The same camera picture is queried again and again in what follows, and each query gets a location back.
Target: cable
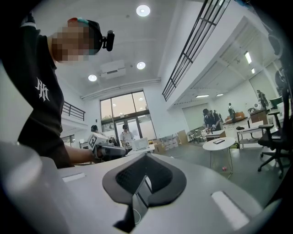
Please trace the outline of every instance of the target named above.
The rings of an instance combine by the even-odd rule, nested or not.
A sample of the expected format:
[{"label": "cable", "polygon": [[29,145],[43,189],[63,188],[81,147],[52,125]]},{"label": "cable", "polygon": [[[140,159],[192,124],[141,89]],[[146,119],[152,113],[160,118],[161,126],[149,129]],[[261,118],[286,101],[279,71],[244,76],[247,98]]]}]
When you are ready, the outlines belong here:
[{"label": "cable", "polygon": [[138,220],[138,222],[137,223],[135,223],[135,225],[136,224],[138,224],[140,221],[141,221],[141,215],[138,213],[138,215],[139,215],[139,220]]}]

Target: person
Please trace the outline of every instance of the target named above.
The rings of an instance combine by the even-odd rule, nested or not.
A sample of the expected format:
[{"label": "person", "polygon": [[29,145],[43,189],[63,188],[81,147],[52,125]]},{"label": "person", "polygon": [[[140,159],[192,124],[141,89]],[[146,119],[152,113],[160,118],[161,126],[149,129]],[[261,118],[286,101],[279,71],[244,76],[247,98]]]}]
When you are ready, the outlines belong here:
[{"label": "person", "polygon": [[221,120],[216,113],[212,113],[208,109],[204,109],[202,112],[207,129],[211,128],[213,131],[221,130]]},{"label": "person", "polygon": [[219,116],[219,118],[220,118],[220,120],[221,120],[221,123],[224,123],[221,114],[220,114],[220,113],[218,114],[216,110],[214,110],[214,113],[217,114],[217,115]]},{"label": "person", "polygon": [[119,138],[122,143],[122,147],[127,148],[129,152],[132,150],[131,141],[134,140],[134,136],[132,132],[128,130],[127,124],[123,124],[122,128],[123,132],[120,134]]},{"label": "person", "polygon": [[232,123],[236,123],[235,111],[231,103],[229,103],[228,112],[229,112],[230,118],[232,119]]},{"label": "person", "polygon": [[260,90],[256,91],[258,93],[258,100],[260,101],[262,107],[266,110],[266,107],[269,106],[269,103],[266,99],[266,95],[262,93]]},{"label": "person", "polygon": [[98,131],[97,125],[92,125],[91,126],[91,132],[101,134],[102,136],[105,137],[105,134],[104,133]]},{"label": "person", "polygon": [[57,168],[94,161],[91,150],[64,145],[60,138],[64,97],[55,64],[96,54],[101,46],[99,24],[72,18],[51,36],[39,33],[30,13],[13,35],[16,43],[7,44],[2,60],[12,83],[33,108],[18,142],[52,158]]}]

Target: black t-shirt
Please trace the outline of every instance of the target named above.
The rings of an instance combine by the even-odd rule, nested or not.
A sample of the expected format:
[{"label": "black t-shirt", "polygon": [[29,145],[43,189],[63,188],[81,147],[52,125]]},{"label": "black t-shirt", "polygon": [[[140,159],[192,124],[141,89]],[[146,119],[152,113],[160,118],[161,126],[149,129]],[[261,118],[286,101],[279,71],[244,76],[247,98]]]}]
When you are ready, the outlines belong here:
[{"label": "black t-shirt", "polygon": [[69,167],[70,158],[60,138],[64,98],[47,37],[39,32],[33,26],[20,27],[14,35],[16,43],[3,59],[11,81],[33,107],[18,141],[40,156],[52,158],[58,168]]},{"label": "black t-shirt", "polygon": [[[212,128],[213,124],[216,124],[219,120],[219,116],[216,113],[212,113],[210,116],[205,116],[205,123],[208,124],[210,128]],[[220,124],[217,125],[216,131],[221,130]]]}]

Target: chair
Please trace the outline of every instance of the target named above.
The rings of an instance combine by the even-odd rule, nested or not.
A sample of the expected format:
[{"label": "chair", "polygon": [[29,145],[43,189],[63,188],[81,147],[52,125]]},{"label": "chair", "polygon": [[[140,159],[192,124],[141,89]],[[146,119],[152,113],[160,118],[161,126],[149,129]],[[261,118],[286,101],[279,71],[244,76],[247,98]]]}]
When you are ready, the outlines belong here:
[{"label": "chair", "polygon": [[204,142],[205,140],[203,139],[201,135],[201,131],[197,131],[196,133],[194,133],[194,139],[197,141],[197,143],[199,143],[198,140],[201,141],[201,138],[202,138],[202,141]]},{"label": "chair", "polygon": [[[279,114],[280,112],[275,112],[275,113],[270,113],[268,115],[274,115],[276,118],[276,124],[278,127],[278,131],[275,133],[271,133],[270,129],[274,126],[273,124],[265,124],[265,125],[260,125],[259,128],[261,129],[265,129],[266,132],[264,133],[264,135],[258,140],[258,144],[262,145],[262,146],[266,146],[271,148],[271,150],[276,150],[275,152],[264,152],[261,153],[261,157],[263,157],[263,155],[269,155],[271,156],[267,161],[265,161],[263,164],[260,165],[260,167],[258,168],[258,171],[261,171],[261,168],[268,164],[269,162],[273,161],[273,160],[277,160],[278,164],[280,165],[280,170],[281,170],[281,174],[279,175],[279,178],[282,178],[283,176],[283,172],[284,172],[284,168],[283,165],[281,163],[280,158],[283,157],[290,157],[292,156],[292,116],[291,119],[289,119],[289,94],[287,92],[283,92],[283,97],[284,97],[284,123],[283,123],[283,127],[281,127],[279,119],[277,114]],[[280,139],[273,139],[272,136],[280,136]],[[281,153],[281,150],[287,150],[289,153],[288,154],[284,154]]]}]

